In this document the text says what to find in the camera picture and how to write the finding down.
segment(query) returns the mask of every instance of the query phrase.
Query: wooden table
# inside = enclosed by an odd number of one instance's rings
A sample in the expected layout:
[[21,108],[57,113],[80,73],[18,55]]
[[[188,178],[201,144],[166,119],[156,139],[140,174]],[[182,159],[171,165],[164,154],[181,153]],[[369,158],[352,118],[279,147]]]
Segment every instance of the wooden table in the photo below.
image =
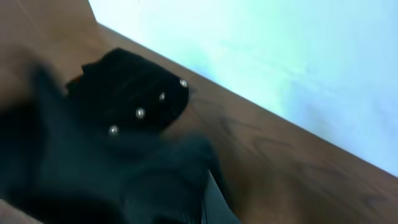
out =
[[212,140],[243,223],[398,223],[397,178],[107,28],[91,24],[33,48],[67,82],[116,46],[187,80],[190,104],[164,136]]

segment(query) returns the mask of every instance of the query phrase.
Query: silver rivet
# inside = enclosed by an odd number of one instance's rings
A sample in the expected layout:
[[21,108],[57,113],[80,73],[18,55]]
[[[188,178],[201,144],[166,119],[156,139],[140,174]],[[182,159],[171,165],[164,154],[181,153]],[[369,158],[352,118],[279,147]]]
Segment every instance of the silver rivet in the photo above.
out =
[[119,127],[116,125],[112,125],[109,127],[109,135],[110,136],[116,136],[119,134]]
[[160,101],[164,101],[165,97],[166,97],[165,93],[161,93],[161,94],[159,95],[159,100],[160,100]]
[[142,118],[144,118],[144,116],[145,116],[145,110],[142,109],[142,108],[138,108],[138,109],[136,110],[136,117],[137,117],[138,119],[142,119]]
[[180,84],[184,88],[188,87],[187,81],[185,81],[185,80],[180,80]]

